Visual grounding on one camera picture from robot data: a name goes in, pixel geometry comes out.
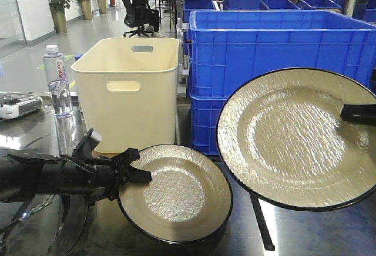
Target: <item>plate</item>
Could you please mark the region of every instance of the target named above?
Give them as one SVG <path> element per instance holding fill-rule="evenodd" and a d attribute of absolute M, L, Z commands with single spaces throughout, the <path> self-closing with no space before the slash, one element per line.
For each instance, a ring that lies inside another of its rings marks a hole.
<path fill-rule="evenodd" d="M 144 233 L 164 242 L 202 240 L 225 225 L 233 197 L 228 179 L 206 156 L 183 146 L 140 151 L 133 167 L 150 171 L 148 185 L 119 189 L 125 216 Z"/>
<path fill-rule="evenodd" d="M 376 128 L 342 121 L 345 103 L 376 97 L 318 69 L 255 78 L 221 111 L 220 155 L 245 189 L 275 205 L 328 211 L 352 204 L 376 189 Z"/>

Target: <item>desk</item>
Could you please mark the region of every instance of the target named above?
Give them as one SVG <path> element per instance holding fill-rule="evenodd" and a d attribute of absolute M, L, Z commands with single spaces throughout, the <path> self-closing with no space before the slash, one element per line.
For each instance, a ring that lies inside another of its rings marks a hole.
<path fill-rule="evenodd" d="M 76 106 L 74 110 L 73 117 L 58 121 L 57 130 L 51 106 L 0 122 L 0 155 L 5 156 L 10 149 L 58 155 L 59 143 L 75 146 L 86 129 L 80 110 Z M 177 102 L 179 137 L 185 146 L 189 145 L 190 137 L 189 110 L 189 102 Z M 83 197 L 72 196 L 51 255 L 66 256 L 71 249 L 69 256 L 375 255 L 376 194 L 347 208 L 322 213 L 297 212 L 262 203 L 267 209 L 264 215 L 272 237 L 277 240 L 277 251 L 266 254 L 248 192 L 235 182 L 222 162 L 217 163 L 230 180 L 234 198 L 232 214 L 221 232 L 201 242 L 166 244 L 137 230 L 116 201 L 101 200 L 88 208 Z M 45 199 L 36 196 L 28 208 Z M 0 224 L 8 224 L 20 206 L 21 203 L 0 203 Z M 46 255 L 62 214 L 62 204 L 56 196 L 49 207 L 13 227 L 6 237 L 4 256 Z"/>
<path fill-rule="evenodd" d="M 170 29 L 176 24 L 176 0 L 155 0 L 155 8 L 159 11 L 160 23 L 162 23 L 162 9 L 169 14 Z"/>

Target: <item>bottle cap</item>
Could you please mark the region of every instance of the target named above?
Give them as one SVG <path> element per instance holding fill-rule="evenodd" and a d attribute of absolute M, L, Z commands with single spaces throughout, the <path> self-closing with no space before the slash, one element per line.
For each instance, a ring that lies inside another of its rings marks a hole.
<path fill-rule="evenodd" d="M 58 52 L 58 46 L 56 46 L 56 45 L 47 45 L 46 46 L 46 52 L 47 53 L 57 53 Z"/>

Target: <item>person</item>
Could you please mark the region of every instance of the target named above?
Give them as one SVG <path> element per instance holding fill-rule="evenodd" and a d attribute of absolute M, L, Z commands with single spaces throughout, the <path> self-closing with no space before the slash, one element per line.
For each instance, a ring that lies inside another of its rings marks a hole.
<path fill-rule="evenodd" d="M 146 6 L 146 8 L 137 8 L 138 6 Z M 141 18 L 143 11 L 143 17 L 150 19 L 150 26 L 146 30 L 152 31 L 153 37 L 164 37 L 159 32 L 159 11 L 150 8 L 149 0 L 133 0 L 133 7 L 135 8 L 136 18 Z"/>

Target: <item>water bottle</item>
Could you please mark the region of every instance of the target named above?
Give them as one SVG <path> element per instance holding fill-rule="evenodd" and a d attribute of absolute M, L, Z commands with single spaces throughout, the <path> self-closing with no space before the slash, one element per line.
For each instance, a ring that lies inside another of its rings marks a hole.
<path fill-rule="evenodd" d="M 58 118 L 72 116 L 72 99 L 70 97 L 69 82 L 66 76 L 64 55 L 58 52 L 58 46 L 46 46 L 46 54 L 43 55 L 43 63 L 45 65 L 53 113 Z"/>

